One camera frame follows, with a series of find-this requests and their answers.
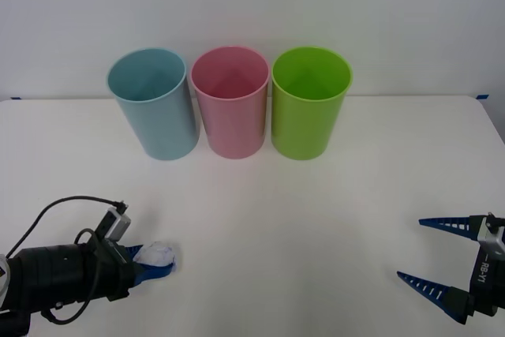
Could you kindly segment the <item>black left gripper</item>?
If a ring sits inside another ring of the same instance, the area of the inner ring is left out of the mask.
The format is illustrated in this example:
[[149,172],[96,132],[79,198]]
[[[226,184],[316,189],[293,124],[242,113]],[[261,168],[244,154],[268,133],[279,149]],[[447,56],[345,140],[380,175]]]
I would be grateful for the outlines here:
[[123,246],[109,239],[101,241],[98,250],[99,279],[92,299],[107,298],[117,301],[129,296],[129,290],[142,282],[161,279],[176,269],[176,263],[152,266],[133,262],[143,245]]

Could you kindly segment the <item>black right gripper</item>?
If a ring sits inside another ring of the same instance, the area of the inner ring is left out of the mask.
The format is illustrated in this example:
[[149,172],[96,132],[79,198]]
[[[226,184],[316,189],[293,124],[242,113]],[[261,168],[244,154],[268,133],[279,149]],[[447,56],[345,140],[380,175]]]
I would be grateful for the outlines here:
[[[483,218],[482,215],[471,215],[419,219],[418,222],[423,227],[431,227],[476,241]],[[498,309],[504,309],[504,261],[490,257],[483,248],[479,248],[477,254],[469,292],[402,271],[398,271],[397,276],[459,324],[466,324],[468,316],[473,316],[475,312],[495,316]]]

